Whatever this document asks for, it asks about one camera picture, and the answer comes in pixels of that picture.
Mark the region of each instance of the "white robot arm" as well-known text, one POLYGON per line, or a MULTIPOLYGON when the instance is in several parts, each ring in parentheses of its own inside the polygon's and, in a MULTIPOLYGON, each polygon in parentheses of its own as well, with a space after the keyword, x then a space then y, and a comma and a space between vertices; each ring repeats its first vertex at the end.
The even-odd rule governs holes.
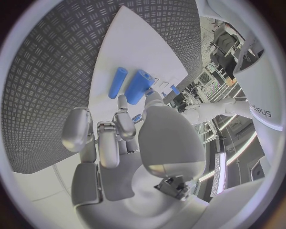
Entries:
POLYGON ((217 103, 190 105, 182 114, 193 125, 210 121, 218 115, 233 116, 236 114, 252 118, 249 103, 236 101, 234 98, 225 98, 217 103))

